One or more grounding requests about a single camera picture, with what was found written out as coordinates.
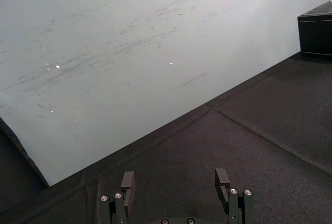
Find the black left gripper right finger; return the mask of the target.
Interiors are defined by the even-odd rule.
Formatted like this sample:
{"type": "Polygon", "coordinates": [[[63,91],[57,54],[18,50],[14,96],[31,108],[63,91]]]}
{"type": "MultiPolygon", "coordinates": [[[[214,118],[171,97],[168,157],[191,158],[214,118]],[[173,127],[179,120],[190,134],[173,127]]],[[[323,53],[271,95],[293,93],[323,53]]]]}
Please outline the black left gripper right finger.
{"type": "Polygon", "coordinates": [[[228,223],[254,223],[253,191],[232,187],[224,168],[215,169],[215,190],[221,201],[228,223]]]}

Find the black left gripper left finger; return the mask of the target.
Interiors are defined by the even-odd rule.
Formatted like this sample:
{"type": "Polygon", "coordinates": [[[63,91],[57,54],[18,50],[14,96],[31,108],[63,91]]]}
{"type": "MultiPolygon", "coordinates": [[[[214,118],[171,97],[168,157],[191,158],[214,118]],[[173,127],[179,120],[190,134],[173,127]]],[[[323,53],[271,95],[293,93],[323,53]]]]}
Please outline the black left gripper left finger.
{"type": "Polygon", "coordinates": [[[135,174],[125,172],[120,191],[100,197],[100,223],[128,223],[135,195],[135,174]]]}

